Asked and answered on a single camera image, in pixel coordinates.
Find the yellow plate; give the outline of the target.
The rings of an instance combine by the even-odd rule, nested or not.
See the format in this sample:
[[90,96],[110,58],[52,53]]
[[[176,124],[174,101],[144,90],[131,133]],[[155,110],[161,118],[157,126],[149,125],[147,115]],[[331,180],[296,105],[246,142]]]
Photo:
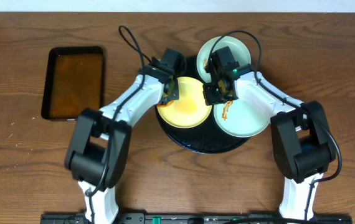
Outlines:
[[175,128],[193,128],[200,125],[211,113],[206,105],[203,83],[191,77],[179,77],[179,99],[157,106],[162,120]]

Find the green and orange sponge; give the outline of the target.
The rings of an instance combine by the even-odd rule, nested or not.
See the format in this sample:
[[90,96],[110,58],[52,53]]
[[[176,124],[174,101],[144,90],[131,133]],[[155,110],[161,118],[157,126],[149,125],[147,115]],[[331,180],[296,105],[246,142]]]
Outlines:
[[157,107],[167,107],[167,106],[171,106],[172,104],[174,103],[174,101],[169,101],[169,102],[164,102],[164,103],[159,103],[159,104],[157,104],[156,106]]

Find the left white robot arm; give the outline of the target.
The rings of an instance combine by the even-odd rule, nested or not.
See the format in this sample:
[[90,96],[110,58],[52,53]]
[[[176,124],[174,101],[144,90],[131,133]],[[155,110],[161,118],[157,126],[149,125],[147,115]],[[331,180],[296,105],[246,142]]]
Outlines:
[[150,107],[178,98],[178,73],[176,68],[147,65],[117,100],[78,116],[65,167],[84,193],[89,223],[114,222],[115,186],[126,166],[133,126]]

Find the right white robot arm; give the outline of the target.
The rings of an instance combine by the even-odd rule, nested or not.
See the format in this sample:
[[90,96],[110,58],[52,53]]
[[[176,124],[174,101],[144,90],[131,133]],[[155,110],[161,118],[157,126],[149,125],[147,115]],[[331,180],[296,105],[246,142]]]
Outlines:
[[279,213],[283,218],[310,221],[316,188],[329,164],[341,161],[324,109],[286,95],[251,65],[208,65],[211,82],[204,85],[206,103],[243,101],[269,120],[273,156],[285,178]]

